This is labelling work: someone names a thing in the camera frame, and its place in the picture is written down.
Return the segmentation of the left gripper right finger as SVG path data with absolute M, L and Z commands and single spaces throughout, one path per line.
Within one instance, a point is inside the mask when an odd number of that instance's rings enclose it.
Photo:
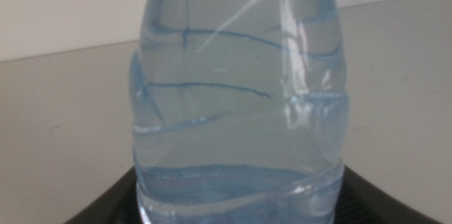
M 346 167 L 335 224 L 440 224 L 389 196 Z

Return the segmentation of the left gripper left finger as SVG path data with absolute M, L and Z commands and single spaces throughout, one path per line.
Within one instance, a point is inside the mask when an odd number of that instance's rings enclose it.
M 140 224 L 136 171 L 131 168 L 104 194 L 64 224 Z

